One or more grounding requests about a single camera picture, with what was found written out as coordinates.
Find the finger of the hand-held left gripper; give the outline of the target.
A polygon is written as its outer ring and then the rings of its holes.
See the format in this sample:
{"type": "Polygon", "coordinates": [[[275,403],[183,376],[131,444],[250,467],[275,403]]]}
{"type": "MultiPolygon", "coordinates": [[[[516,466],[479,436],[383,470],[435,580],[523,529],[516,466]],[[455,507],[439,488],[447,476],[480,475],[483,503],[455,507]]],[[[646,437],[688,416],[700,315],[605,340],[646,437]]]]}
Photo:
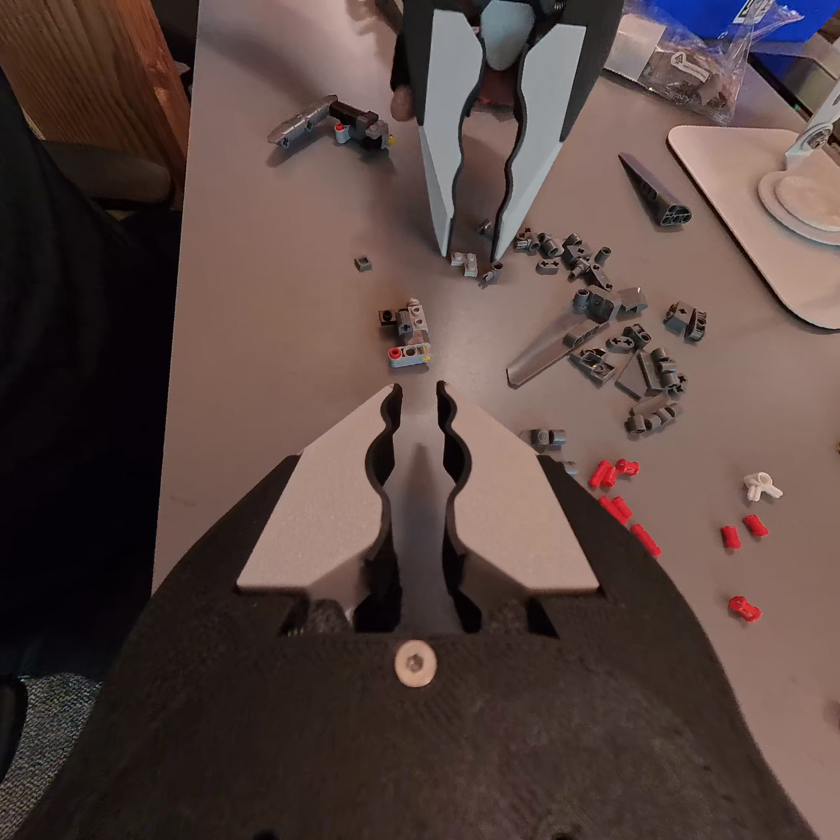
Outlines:
{"type": "Polygon", "coordinates": [[[438,249],[447,256],[455,183],[463,166],[461,129],[476,99],[485,50],[459,7],[416,8],[416,122],[438,249]]]}
{"type": "Polygon", "coordinates": [[[518,139],[506,163],[506,193],[491,257],[502,257],[557,158],[565,114],[585,40],[585,26],[553,26],[522,51],[518,69],[518,139]]]}

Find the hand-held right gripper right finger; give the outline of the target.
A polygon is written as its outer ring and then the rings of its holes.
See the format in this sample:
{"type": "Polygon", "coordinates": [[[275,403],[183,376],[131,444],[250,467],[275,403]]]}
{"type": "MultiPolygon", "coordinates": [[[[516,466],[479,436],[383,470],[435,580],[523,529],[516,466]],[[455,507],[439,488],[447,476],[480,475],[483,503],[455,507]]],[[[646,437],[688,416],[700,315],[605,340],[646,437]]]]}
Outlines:
{"type": "Polygon", "coordinates": [[[445,381],[436,387],[444,468],[455,483],[444,526],[444,580],[459,618],[507,602],[591,594],[592,567],[532,448],[445,381]]]}

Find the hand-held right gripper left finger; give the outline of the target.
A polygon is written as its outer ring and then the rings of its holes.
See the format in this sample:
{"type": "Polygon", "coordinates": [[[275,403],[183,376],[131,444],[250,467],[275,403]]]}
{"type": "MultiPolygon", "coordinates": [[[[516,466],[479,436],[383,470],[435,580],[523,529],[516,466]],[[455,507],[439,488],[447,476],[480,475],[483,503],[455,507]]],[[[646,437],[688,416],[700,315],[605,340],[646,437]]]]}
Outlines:
{"type": "Polygon", "coordinates": [[[333,600],[345,611],[400,590],[391,504],[403,389],[389,385],[305,447],[237,579],[242,592],[333,600]]]}

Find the clear plastic bag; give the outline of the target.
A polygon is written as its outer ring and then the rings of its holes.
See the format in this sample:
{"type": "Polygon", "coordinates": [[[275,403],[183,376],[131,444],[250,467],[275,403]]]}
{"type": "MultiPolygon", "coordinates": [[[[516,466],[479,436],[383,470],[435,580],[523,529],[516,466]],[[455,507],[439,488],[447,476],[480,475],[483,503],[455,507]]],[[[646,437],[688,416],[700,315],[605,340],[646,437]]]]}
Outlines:
{"type": "Polygon", "coordinates": [[[762,38],[753,25],[700,38],[648,2],[625,2],[605,68],[719,125],[733,118],[748,54],[762,38]]]}

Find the group of red toy pins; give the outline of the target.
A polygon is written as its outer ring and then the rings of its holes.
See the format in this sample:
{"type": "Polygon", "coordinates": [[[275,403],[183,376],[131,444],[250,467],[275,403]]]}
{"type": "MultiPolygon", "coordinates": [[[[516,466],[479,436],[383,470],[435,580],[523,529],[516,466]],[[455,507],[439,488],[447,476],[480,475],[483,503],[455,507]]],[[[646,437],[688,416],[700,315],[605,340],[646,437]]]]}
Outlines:
{"type": "MultiPolygon", "coordinates": [[[[636,461],[625,458],[618,459],[615,463],[603,460],[596,467],[587,484],[592,489],[609,490],[614,488],[619,476],[633,477],[639,471],[639,464],[636,461]]],[[[654,559],[662,554],[656,541],[651,537],[642,524],[635,520],[634,512],[625,503],[622,497],[602,495],[597,499],[599,505],[606,510],[615,520],[627,527],[630,533],[639,541],[654,559]]],[[[742,519],[743,526],[749,535],[756,539],[763,539],[770,534],[770,531],[763,524],[760,517],[750,513],[742,519]]],[[[726,525],[721,527],[721,545],[728,553],[735,553],[742,547],[737,526],[726,525]]],[[[743,595],[735,595],[728,602],[728,610],[731,614],[738,616],[745,623],[756,623],[762,617],[762,611],[750,603],[743,595]]]]}

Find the long grey toy brick model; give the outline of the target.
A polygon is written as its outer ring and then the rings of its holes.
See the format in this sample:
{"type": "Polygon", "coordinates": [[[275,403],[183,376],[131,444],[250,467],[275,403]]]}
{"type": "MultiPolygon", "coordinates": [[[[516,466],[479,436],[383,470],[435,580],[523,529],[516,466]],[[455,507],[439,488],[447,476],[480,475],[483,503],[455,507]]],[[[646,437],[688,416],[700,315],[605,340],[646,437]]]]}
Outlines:
{"type": "Polygon", "coordinates": [[[330,133],[338,146],[380,155],[394,148],[396,138],[387,121],[372,110],[362,110],[329,94],[292,114],[267,135],[267,142],[289,152],[316,134],[330,133]]]}

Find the dark pointed toy panel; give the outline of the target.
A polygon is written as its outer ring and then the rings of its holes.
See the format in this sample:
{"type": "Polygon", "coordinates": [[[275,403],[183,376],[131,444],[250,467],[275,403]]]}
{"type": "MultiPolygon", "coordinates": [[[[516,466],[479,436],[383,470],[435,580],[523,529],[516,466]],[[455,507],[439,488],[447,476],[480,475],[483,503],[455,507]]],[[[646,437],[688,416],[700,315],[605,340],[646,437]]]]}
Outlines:
{"type": "Polygon", "coordinates": [[[676,199],[661,180],[628,153],[618,155],[622,166],[658,228],[682,227],[691,220],[690,208],[676,199]]]}

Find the blue box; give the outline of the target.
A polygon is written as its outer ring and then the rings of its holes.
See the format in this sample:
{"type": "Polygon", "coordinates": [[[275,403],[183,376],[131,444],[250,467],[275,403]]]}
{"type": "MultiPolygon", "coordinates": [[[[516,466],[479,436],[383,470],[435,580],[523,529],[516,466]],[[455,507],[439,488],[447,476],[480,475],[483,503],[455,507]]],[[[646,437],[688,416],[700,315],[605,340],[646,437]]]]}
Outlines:
{"type": "Polygon", "coordinates": [[[838,1],[653,1],[652,7],[703,39],[719,39],[753,25],[767,41],[801,44],[838,10],[838,1]]]}

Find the white monitor stand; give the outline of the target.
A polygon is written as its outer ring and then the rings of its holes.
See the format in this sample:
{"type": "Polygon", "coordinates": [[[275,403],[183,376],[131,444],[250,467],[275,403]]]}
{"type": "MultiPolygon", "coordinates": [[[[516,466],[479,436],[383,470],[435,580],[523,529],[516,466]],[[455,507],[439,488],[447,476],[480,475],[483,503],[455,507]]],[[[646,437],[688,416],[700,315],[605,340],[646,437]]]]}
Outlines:
{"type": "Polygon", "coordinates": [[[799,319],[839,329],[839,168],[824,151],[839,84],[800,133],[673,128],[668,146],[775,296],[799,319]]]}

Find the small grey toy brick model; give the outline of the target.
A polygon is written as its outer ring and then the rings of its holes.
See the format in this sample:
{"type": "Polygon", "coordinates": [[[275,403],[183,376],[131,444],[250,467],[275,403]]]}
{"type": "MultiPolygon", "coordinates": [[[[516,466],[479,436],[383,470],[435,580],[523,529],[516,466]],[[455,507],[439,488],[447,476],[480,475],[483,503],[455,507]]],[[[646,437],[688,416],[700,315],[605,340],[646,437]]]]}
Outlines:
{"type": "Polygon", "coordinates": [[[402,369],[431,362],[432,346],[420,300],[410,297],[404,307],[379,310],[377,316],[381,328],[395,332],[394,345],[388,351],[391,368],[402,369]]]}

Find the heap of grey toy bricks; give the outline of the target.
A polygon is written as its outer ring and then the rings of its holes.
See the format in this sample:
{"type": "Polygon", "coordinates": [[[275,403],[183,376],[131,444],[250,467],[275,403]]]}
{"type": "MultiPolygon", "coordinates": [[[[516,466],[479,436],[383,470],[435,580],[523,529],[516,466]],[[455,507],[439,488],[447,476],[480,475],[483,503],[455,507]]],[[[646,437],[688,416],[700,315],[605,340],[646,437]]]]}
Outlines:
{"type": "Polygon", "coordinates": [[[642,288],[618,288],[607,275],[612,251],[593,248],[576,234],[558,239],[531,227],[514,235],[512,247],[539,258],[538,275],[564,274],[579,286],[559,317],[509,363],[508,386],[521,388],[567,360],[589,382],[612,383],[633,400],[624,423],[629,436],[647,437],[673,424],[681,412],[687,378],[642,324],[648,308],[642,288]]]}

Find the wooden cabinet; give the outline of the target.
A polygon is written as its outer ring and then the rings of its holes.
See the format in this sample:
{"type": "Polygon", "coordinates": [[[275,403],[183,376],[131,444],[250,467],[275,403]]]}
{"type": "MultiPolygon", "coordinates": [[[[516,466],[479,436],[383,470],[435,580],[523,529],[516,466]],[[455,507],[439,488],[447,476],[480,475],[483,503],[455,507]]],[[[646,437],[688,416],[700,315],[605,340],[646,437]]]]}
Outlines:
{"type": "Polygon", "coordinates": [[[182,202],[191,107],[152,2],[2,1],[1,61],[47,140],[162,165],[182,202]]]}

